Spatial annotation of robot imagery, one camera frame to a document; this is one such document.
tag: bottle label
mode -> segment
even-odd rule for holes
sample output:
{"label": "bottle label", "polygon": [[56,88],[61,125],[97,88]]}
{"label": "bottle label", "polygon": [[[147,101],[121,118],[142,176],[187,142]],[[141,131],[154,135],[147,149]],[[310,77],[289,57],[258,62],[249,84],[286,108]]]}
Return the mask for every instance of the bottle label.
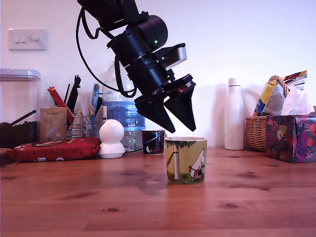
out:
{"label": "bottle label", "polygon": [[103,106],[103,122],[107,121],[107,106]]}
{"label": "bottle label", "polygon": [[106,118],[119,121],[125,131],[145,129],[145,117],[137,113],[134,101],[103,101],[104,107]]}

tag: moomin mug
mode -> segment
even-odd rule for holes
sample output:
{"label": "moomin mug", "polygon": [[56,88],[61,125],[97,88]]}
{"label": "moomin mug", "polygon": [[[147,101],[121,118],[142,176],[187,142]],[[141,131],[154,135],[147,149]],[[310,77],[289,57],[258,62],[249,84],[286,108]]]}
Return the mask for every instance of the moomin mug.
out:
{"label": "moomin mug", "polygon": [[165,139],[167,176],[177,184],[198,184],[204,181],[207,140],[198,137]]}

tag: large water jug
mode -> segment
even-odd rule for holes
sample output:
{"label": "large water jug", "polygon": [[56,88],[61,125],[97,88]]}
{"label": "large water jug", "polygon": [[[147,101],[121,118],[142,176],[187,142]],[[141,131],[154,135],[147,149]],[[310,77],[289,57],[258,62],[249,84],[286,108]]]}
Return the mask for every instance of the large water jug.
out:
{"label": "large water jug", "polygon": [[[125,91],[134,88],[133,82],[128,78],[125,68],[119,64],[123,88]],[[105,74],[103,82],[113,88],[117,87],[114,63]],[[126,98],[121,93],[102,87],[103,121],[107,119],[118,120],[124,127],[124,137],[121,143],[126,152],[143,149],[141,130],[145,129],[145,118],[137,113],[134,100],[141,94],[137,91],[134,98]]]}

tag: metal wire rack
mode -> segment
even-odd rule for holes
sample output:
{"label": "metal wire rack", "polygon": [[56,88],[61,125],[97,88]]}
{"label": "metal wire rack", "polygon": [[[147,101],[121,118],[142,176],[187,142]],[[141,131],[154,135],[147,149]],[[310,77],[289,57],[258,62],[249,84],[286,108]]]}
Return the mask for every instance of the metal wire rack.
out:
{"label": "metal wire rack", "polygon": [[92,115],[84,116],[82,112],[80,112],[80,114],[81,115],[73,116],[75,119],[73,123],[67,122],[68,139],[76,137],[91,137],[95,135],[91,123]]}

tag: floral tissue box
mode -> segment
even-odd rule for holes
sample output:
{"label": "floral tissue box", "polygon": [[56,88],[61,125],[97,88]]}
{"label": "floral tissue box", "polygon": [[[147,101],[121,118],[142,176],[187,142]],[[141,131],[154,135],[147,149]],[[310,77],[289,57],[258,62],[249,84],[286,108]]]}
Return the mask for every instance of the floral tissue box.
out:
{"label": "floral tissue box", "polygon": [[267,156],[290,163],[314,162],[315,150],[316,116],[267,116]]}

